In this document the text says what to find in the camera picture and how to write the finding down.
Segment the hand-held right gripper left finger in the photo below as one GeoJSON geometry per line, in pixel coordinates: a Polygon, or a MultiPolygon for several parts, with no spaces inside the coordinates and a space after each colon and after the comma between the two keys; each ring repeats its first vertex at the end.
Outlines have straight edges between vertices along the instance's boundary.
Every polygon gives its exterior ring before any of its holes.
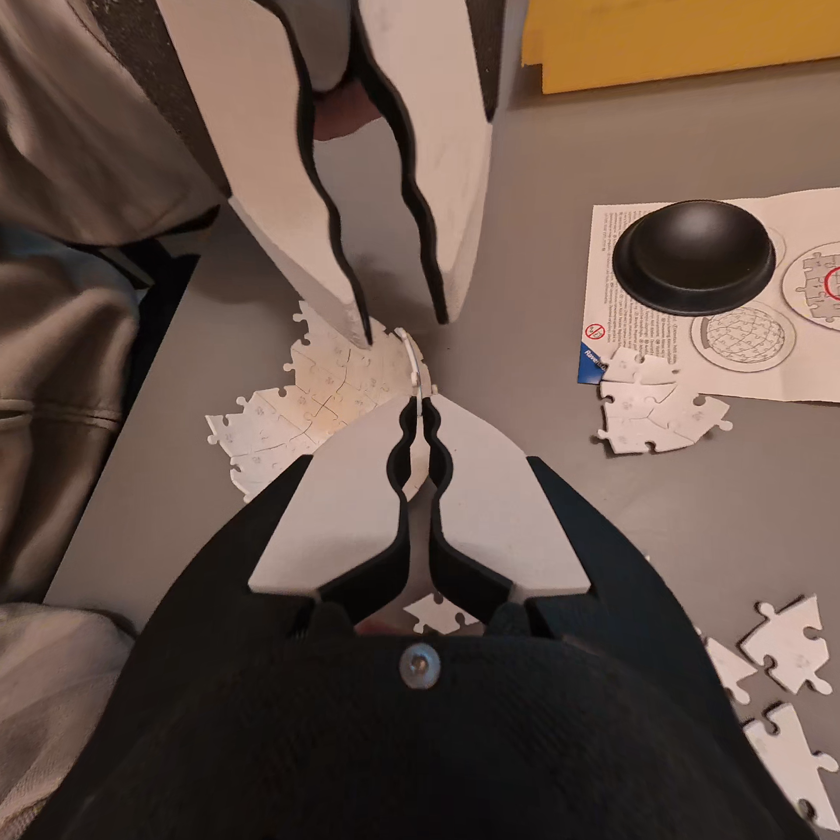
{"type": "Polygon", "coordinates": [[[315,452],[248,580],[252,592],[335,603],[352,622],[401,594],[417,417],[416,397],[394,398],[315,452]]]}

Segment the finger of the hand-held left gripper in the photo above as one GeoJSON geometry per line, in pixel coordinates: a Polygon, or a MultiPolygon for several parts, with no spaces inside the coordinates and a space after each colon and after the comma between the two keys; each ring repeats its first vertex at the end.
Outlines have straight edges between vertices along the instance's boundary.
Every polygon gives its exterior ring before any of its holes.
{"type": "Polygon", "coordinates": [[[352,36],[355,72],[400,153],[434,316],[450,324],[476,264],[492,138],[467,3],[352,2],[352,36]]]}
{"type": "Polygon", "coordinates": [[[286,16],[269,2],[158,3],[231,192],[283,277],[332,327],[372,344],[340,213],[313,160],[314,98],[286,16]]]}

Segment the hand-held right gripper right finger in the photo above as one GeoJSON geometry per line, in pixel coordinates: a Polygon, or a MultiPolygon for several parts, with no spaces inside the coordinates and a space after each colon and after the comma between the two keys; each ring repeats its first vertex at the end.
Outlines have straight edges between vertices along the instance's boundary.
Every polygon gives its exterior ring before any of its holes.
{"type": "Polygon", "coordinates": [[[523,450],[442,395],[423,399],[435,486],[429,571],[480,622],[533,597],[582,595],[592,583],[523,450]]]}

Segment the partly built white puzzle ball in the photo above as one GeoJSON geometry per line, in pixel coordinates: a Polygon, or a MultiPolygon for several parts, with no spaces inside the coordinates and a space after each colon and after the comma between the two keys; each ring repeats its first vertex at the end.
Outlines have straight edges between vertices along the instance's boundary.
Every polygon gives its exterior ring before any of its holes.
{"type": "Polygon", "coordinates": [[[403,329],[387,332],[371,321],[373,344],[363,350],[342,336],[304,300],[295,322],[307,331],[284,364],[292,384],[236,399],[238,410],[206,415],[207,442],[228,457],[229,477],[250,502],[302,455],[397,397],[436,392],[417,343],[403,329]]]}

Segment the white puzzle piece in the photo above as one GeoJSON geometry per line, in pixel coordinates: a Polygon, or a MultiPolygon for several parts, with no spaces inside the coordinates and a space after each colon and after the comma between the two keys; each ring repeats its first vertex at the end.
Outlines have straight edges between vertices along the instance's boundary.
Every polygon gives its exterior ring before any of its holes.
{"type": "Polygon", "coordinates": [[[716,639],[702,637],[701,640],[729,699],[740,706],[747,706],[751,702],[751,696],[741,683],[755,676],[758,669],[716,639]]]}
{"type": "Polygon", "coordinates": [[[756,602],[754,609],[763,621],[738,642],[740,651],[758,667],[769,660],[766,674],[793,695],[804,686],[825,697],[832,695],[833,686],[818,673],[828,663],[830,651],[821,636],[816,594],[800,596],[780,610],[769,602],[756,602]]]}
{"type": "Polygon", "coordinates": [[[838,777],[838,762],[811,748],[792,704],[778,703],[744,722],[742,733],[795,810],[814,827],[837,833],[838,815],[823,775],[838,777]]]}
{"type": "Polygon", "coordinates": [[[479,631],[481,622],[437,592],[431,592],[402,607],[411,620],[414,636],[453,636],[479,631]]]}

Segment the joined white puzzle pieces cluster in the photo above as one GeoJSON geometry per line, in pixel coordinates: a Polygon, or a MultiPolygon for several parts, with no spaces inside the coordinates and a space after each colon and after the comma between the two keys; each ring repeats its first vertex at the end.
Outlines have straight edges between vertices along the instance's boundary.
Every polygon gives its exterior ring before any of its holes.
{"type": "Polygon", "coordinates": [[[614,455],[673,452],[732,431],[729,404],[682,384],[666,358],[618,346],[601,364],[603,423],[594,438],[614,455]]]}

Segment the black round puzzle stand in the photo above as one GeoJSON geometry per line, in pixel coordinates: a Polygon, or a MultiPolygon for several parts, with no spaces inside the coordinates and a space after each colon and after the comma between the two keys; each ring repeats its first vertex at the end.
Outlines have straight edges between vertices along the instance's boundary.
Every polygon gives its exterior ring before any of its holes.
{"type": "Polygon", "coordinates": [[[671,203],[632,222],[617,239],[612,271],[636,302],[678,317],[740,308],[777,268],[769,229],[730,202],[671,203]]]}

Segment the person's left hand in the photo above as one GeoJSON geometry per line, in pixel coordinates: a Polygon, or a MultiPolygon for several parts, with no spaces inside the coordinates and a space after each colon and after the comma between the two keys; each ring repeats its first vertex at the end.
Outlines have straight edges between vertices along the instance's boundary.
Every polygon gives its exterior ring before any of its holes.
{"type": "Polygon", "coordinates": [[[313,139],[327,142],[350,136],[381,118],[361,81],[352,78],[314,96],[313,139]]]}

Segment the yellow box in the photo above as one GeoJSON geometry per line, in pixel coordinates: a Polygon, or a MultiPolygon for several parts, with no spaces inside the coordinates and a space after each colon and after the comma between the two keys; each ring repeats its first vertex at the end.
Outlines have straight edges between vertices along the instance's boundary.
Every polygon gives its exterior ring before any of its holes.
{"type": "Polygon", "coordinates": [[[838,55],[838,1],[534,1],[521,36],[546,95],[838,55]]]}

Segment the person's beige clothing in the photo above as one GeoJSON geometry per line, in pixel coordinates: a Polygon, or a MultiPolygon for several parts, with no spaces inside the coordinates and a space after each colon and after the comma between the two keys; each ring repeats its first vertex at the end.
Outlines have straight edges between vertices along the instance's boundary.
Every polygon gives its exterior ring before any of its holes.
{"type": "Polygon", "coordinates": [[[2,838],[79,758],[133,640],[43,603],[223,201],[86,2],[1,3],[2,838]]]}

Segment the printed instruction sheet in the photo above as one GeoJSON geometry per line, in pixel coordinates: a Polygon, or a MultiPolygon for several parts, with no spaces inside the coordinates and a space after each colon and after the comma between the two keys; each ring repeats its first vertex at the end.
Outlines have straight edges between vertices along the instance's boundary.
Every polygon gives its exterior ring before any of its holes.
{"type": "Polygon", "coordinates": [[[594,205],[577,381],[597,384],[618,347],[664,358],[699,394],[839,400],[839,189],[731,199],[767,229],[769,285],[733,311],[684,318],[631,299],[612,268],[620,235],[665,203],[594,205]]]}

